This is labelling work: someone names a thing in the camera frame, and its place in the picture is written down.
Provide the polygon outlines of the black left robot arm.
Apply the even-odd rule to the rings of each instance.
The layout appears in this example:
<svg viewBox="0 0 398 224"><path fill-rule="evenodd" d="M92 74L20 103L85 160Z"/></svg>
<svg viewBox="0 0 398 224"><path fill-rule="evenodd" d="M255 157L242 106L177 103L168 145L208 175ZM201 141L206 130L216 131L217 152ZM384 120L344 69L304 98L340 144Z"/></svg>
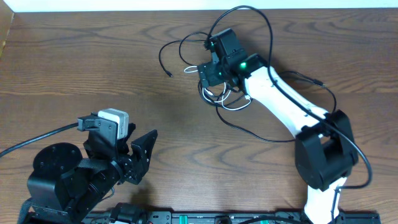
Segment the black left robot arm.
<svg viewBox="0 0 398 224"><path fill-rule="evenodd" d="M28 178L30 198L21 207L18 223L80 223L115 185L137 185L149 170L157 130L130 144L135 124L117 138L118 124L101 118L79 118L79 131L88 131L87 157L71 143L56 143L34 158Z"/></svg>

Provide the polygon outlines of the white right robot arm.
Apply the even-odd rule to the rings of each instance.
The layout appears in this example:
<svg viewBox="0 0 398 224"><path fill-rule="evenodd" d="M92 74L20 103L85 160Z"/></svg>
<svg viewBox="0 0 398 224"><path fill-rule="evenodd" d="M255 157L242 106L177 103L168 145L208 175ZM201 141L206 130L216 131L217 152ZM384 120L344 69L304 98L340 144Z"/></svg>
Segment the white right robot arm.
<svg viewBox="0 0 398 224"><path fill-rule="evenodd" d="M225 84L264 105L292 134L295 166L308 185L304 214L312 223L334 223L340 190L358 163L358 146L344 112L309 102L260 55L215 53L197 67L202 88Z"/></svg>

